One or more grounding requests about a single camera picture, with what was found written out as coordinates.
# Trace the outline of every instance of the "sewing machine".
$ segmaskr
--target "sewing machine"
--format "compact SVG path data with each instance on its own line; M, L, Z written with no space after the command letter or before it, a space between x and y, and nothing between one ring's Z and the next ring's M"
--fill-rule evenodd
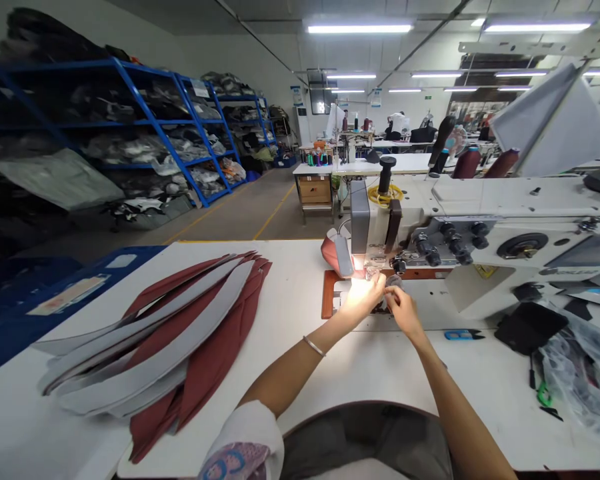
M445 286L468 319L573 287L600 290L588 283L600 274L600 193L582 178L384 176L351 183L356 269L453 268Z

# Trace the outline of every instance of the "hand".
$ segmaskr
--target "hand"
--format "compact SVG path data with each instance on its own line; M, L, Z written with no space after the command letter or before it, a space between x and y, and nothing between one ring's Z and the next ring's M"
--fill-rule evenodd
M369 281L351 279L351 290L347 294L344 305L338 310L339 316L343 317L351 327L349 331L356 328L381 302L386 281L387 277L382 273L376 273Z
M415 300L396 286L385 288L385 297L396 323L409 340L413 342L423 337L425 332L418 318Z

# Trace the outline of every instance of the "woman's left hand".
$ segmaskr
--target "woman's left hand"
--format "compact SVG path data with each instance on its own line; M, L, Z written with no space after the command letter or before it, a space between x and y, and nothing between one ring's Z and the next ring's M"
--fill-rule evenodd
M347 294L347 299L334 317L340 317L340 321L346 323L349 331L356 328L382 301L386 281L387 277L382 273L376 273L368 281L351 279L351 290Z

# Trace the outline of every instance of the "floor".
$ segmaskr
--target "floor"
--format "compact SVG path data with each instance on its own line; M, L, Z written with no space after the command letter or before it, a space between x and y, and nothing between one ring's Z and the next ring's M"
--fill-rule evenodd
M194 209L151 231L77 231L28 249L20 256L66 255L86 264L132 245L168 245L178 240L322 239L332 227L328 213L310 213L303 225L293 170L273 169L240 185L209 208Z

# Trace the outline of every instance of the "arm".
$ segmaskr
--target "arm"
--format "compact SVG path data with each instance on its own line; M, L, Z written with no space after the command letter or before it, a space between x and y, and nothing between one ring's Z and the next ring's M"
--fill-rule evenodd
M380 302L385 281L386 277L382 274L370 281L352 279L345 304L307 338L326 354ZM278 418L298 396L320 360L322 356L304 339L300 339L260 374L238 407L252 400L260 400Z
M489 430L438 358L420 324L413 299L398 287L388 287L385 292L398 326L420 356L449 449L464 476L468 479L515 480L513 469Z

